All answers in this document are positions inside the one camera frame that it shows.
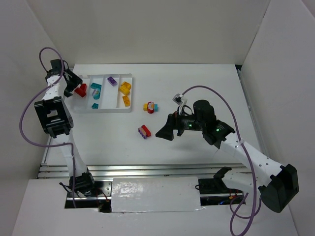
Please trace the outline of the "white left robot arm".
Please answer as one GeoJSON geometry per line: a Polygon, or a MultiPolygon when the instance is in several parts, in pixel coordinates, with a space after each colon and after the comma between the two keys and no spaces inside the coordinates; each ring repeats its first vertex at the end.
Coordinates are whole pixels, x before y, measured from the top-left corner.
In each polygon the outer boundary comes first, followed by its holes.
{"type": "Polygon", "coordinates": [[[66,189],[73,195],[90,197],[95,181],[75,145],[72,133],[74,122],[63,99],[71,97],[74,92],[85,96],[87,85],[67,68],[65,61],[54,59],[51,66],[45,77],[50,88],[40,101],[34,103],[34,108],[43,131],[50,135],[65,159],[70,177],[66,189]]]}

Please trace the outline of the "yellow round printed lego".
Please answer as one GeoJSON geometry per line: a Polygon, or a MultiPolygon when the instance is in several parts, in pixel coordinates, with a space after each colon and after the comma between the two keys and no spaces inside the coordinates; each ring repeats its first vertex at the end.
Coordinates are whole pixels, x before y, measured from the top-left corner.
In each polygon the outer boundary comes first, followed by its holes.
{"type": "Polygon", "coordinates": [[[125,96],[128,96],[130,93],[130,89],[128,87],[126,87],[125,85],[121,85],[119,90],[125,96]]]}

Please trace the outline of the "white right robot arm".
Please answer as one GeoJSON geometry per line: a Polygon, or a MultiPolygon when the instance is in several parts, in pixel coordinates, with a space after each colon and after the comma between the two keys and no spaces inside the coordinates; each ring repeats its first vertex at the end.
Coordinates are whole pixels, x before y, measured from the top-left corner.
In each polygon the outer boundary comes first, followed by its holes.
{"type": "Polygon", "coordinates": [[[165,126],[156,133],[156,137],[172,141],[174,131],[181,136],[186,130],[200,131],[209,145],[235,157],[255,175],[245,177],[224,167],[217,172],[216,178],[227,188],[244,192],[257,190],[257,197],[276,213],[280,213],[299,192],[297,169],[291,164],[284,166],[270,159],[240,139],[231,126],[217,119],[208,101],[194,102],[191,115],[180,110],[169,114],[165,126]]]}

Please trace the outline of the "purple lego plate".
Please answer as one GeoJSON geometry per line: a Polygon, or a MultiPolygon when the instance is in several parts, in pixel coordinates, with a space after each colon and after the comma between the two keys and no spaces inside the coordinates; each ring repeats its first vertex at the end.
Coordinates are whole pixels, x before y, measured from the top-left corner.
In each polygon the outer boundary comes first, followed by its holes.
{"type": "Polygon", "coordinates": [[[112,86],[116,86],[117,85],[117,81],[113,78],[113,77],[108,77],[107,81],[110,83],[110,85],[112,86]]]}

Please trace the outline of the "red sloped lego brick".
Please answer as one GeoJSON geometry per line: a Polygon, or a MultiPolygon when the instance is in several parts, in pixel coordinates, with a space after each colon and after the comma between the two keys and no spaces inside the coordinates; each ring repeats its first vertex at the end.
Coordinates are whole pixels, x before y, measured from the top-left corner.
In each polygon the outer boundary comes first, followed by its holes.
{"type": "Polygon", "coordinates": [[[81,97],[85,97],[86,96],[86,91],[84,89],[77,88],[74,91],[75,91],[76,94],[78,94],[81,97]]]}

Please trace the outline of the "teal lego brick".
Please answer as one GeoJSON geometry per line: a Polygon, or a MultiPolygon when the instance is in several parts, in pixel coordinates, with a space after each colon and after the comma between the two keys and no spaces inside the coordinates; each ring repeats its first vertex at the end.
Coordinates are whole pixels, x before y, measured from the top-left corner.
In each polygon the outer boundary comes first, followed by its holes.
{"type": "Polygon", "coordinates": [[[101,89],[101,85],[100,85],[100,84],[97,84],[97,83],[92,83],[92,84],[90,85],[90,88],[92,88],[92,89],[101,89]]]}

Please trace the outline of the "red and purple lego stack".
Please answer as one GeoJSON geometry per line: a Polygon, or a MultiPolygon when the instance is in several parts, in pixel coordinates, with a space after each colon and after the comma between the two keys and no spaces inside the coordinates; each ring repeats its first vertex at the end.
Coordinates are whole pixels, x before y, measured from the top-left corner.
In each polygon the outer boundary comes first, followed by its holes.
{"type": "Polygon", "coordinates": [[[144,139],[147,139],[152,135],[150,130],[146,127],[146,125],[142,125],[141,127],[139,127],[138,132],[144,139]]]}

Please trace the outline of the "teal round printed lego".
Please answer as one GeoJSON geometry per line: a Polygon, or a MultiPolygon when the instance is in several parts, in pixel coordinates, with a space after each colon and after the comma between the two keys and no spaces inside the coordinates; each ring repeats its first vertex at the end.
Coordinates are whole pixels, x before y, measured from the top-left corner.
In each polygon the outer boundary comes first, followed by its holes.
{"type": "Polygon", "coordinates": [[[100,89],[98,89],[98,88],[94,89],[93,92],[92,92],[93,99],[94,100],[100,99],[100,94],[101,94],[101,90],[100,89]]]}

